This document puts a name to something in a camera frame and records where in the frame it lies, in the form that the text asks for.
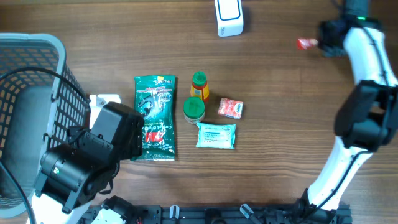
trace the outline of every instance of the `green bottle cap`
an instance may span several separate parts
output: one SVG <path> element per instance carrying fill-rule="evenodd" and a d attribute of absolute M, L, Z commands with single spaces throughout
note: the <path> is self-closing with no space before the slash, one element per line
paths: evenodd
<path fill-rule="evenodd" d="M 204 72 L 196 72 L 193 74 L 192 82 L 197 86 L 203 86 L 207 82 L 206 74 Z"/>
<path fill-rule="evenodd" d="M 198 97 L 189 97 L 184 103 L 184 114 L 191 119 L 198 119 L 205 113 L 205 102 Z"/>

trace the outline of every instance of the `wood grain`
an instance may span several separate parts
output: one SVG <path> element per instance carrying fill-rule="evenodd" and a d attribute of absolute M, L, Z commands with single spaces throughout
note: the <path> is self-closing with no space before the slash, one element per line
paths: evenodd
<path fill-rule="evenodd" d="M 393 0 L 372 3 L 395 71 L 397 7 Z M 211 1 L 0 6 L 0 31 L 56 35 L 87 93 L 118 93 L 129 106 L 135 76 L 178 77 L 177 161 L 124 161 L 113 195 L 135 205 L 292 203 L 333 147 L 335 114 L 353 89 L 351 66 L 348 58 L 296 50 L 298 37 L 316 36 L 320 21 L 337 17 L 328 1 L 247 0 L 243 8 L 244 33 L 224 39 Z M 205 121 L 238 125 L 234 151 L 195 147 L 198 129 L 184 120 L 182 106 L 198 70 L 211 91 Z M 243 101 L 243 118 L 218 116 L 220 97 Z M 381 148 L 345 192 L 354 223 L 398 222 L 397 146 Z"/>
<path fill-rule="evenodd" d="M 121 3 L 121 2 L 187 2 L 203 0 L 1 0 L 0 5 L 31 5 L 31 4 L 81 4 L 81 3 Z"/>

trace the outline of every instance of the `gray plastic basket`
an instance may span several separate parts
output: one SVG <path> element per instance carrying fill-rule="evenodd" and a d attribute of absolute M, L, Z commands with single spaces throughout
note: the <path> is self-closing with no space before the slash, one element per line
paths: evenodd
<path fill-rule="evenodd" d="M 62 42 L 48 34 L 0 34 L 0 74 L 19 67 L 44 67 L 81 86 L 66 65 Z M 43 72 L 19 72 L 0 80 L 0 157 L 29 201 L 43 153 L 67 139 L 67 128 L 84 125 L 88 104 L 68 85 Z M 25 206 L 0 171 L 0 217 Z"/>

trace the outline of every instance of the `green snack bag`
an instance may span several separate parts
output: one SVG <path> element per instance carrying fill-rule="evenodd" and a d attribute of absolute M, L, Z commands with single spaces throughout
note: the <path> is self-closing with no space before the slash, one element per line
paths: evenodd
<path fill-rule="evenodd" d="M 135 77 L 134 108 L 144 116 L 142 156 L 131 160 L 175 160 L 173 103 L 175 75 Z"/>

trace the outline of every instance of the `light blue package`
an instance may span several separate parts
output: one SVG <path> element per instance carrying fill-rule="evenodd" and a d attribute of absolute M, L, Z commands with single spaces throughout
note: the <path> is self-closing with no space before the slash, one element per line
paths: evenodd
<path fill-rule="evenodd" d="M 213 125 L 197 123 L 199 138 L 197 147 L 234 149 L 236 124 Z"/>

